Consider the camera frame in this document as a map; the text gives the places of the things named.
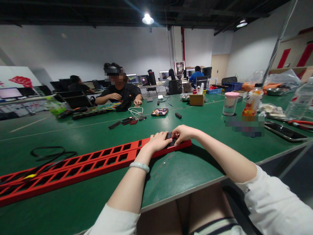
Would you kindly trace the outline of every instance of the blue plastic bin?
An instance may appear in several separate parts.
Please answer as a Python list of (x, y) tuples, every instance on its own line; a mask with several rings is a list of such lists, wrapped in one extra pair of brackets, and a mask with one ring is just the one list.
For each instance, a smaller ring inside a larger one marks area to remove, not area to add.
[(214, 90), (209, 90), (209, 89), (206, 90), (207, 94), (217, 94), (217, 93), (221, 93), (221, 92), (222, 92), (222, 88), (214, 89)]
[(241, 90), (243, 83), (223, 83), (223, 86), (228, 86), (228, 88), (225, 89), (226, 92), (231, 92), (233, 90)]

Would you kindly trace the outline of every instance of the black t-shirt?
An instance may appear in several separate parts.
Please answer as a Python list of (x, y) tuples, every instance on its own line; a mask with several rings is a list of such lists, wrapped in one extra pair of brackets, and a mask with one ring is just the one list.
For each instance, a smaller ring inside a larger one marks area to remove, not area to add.
[(99, 97), (106, 96), (112, 93), (117, 93), (121, 95), (122, 100), (131, 100), (133, 101), (137, 95), (141, 94), (140, 88), (131, 83), (125, 83), (123, 89), (118, 90), (114, 85), (109, 86), (105, 89)]
[(86, 93), (89, 89), (90, 89), (89, 86), (87, 86), (85, 84), (79, 84), (79, 83), (73, 83), (73, 84), (68, 86), (69, 91), (81, 90), (84, 93)]

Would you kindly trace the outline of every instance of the person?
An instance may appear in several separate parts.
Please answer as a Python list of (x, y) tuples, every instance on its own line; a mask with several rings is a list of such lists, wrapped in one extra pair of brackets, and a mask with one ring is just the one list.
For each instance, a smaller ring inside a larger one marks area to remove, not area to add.
[(121, 68), (122, 67), (116, 63), (104, 64), (103, 69), (109, 76), (112, 85), (96, 98), (96, 104), (105, 104), (108, 100), (111, 102), (132, 100), (135, 106), (142, 104), (140, 88), (134, 84), (127, 83), (128, 78), (126, 73), (122, 72)]
[(204, 74), (200, 72), (200, 66), (195, 67), (195, 72), (191, 75), (191, 77), (188, 79), (190, 83), (193, 83), (194, 88), (196, 88), (196, 83), (197, 83), (197, 77), (202, 77)]
[(68, 86), (68, 90), (69, 91), (76, 91), (76, 90), (81, 90), (83, 91), (84, 93), (95, 93), (95, 91), (93, 89), (91, 89), (89, 86), (85, 85), (81, 78), (79, 76), (76, 76), (76, 75), (72, 75), (70, 76), (70, 79), (71, 79), (71, 82), (72, 84), (70, 84)]
[(169, 86), (170, 80), (178, 80), (178, 77), (175, 76), (173, 69), (169, 69), (169, 77), (165, 80), (163, 86)]
[[(172, 141), (166, 139), (167, 133), (150, 136), (137, 155), (134, 167), (128, 169), (85, 235), (182, 234), (180, 205), (190, 207), (189, 234), (245, 234), (234, 219), (219, 183), (192, 193), (184, 203), (172, 201), (140, 215), (148, 165), (153, 153)], [(270, 177), (243, 155), (198, 129), (180, 125), (172, 136), (178, 138), (175, 146), (183, 140), (195, 139), (209, 152), (245, 194), (249, 217), (262, 234), (313, 234), (313, 210), (280, 179)]]

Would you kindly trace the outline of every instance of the man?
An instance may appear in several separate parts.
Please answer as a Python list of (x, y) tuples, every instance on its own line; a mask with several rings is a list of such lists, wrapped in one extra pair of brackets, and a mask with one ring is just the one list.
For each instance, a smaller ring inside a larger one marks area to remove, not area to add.
[(191, 75), (191, 77), (188, 79), (188, 81), (193, 83), (194, 87), (195, 87), (196, 83), (197, 83), (197, 77), (202, 77), (202, 76), (204, 76), (204, 74), (200, 72), (200, 66), (196, 66), (195, 72)]
[(142, 104), (140, 88), (127, 83), (128, 78), (121, 66), (116, 63), (105, 63), (103, 69), (109, 76), (112, 85), (96, 98), (96, 104), (105, 104), (108, 100), (111, 102), (132, 100), (135, 106)]
[(95, 93), (95, 91), (93, 89), (91, 89), (90, 87), (88, 87), (87, 85), (85, 85), (79, 76), (76, 75), (72, 75), (70, 76), (71, 82), (72, 84), (68, 86), (68, 90), (69, 91), (76, 91), (76, 90), (81, 90), (83, 91), (85, 94), (87, 92), (89, 93)]

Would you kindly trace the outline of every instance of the blue shirt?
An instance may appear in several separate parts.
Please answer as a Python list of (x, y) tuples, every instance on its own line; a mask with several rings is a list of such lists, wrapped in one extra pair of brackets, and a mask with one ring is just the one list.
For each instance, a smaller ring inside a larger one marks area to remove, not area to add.
[(194, 72), (191, 77), (188, 79), (188, 81), (193, 82), (194, 84), (196, 84), (197, 82), (197, 77), (203, 77), (204, 74), (201, 73), (200, 71)]

